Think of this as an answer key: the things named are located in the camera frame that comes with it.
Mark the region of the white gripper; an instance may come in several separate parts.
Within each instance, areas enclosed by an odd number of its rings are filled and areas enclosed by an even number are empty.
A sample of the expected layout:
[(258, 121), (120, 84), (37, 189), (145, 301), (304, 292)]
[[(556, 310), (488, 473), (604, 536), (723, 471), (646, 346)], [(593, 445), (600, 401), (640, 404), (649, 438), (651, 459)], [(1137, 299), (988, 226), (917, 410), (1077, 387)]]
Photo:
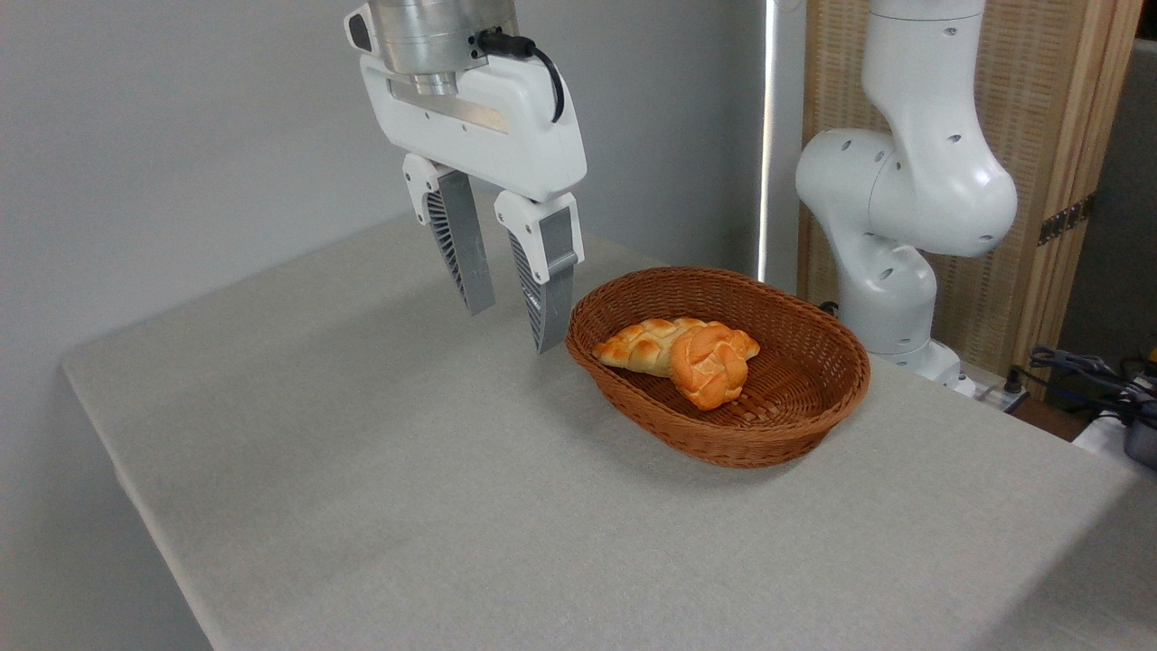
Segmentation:
[(588, 170), (570, 95), (552, 123), (554, 87), (538, 61), (493, 57), (464, 71), (454, 96), (419, 95), (370, 54), (360, 65), (381, 130), (417, 153), (401, 165), (410, 201), (437, 241), (467, 312), (495, 304), (469, 173), (504, 188), (494, 207), (509, 234), (536, 350), (562, 342), (574, 268), (584, 260), (575, 197), (566, 192)]

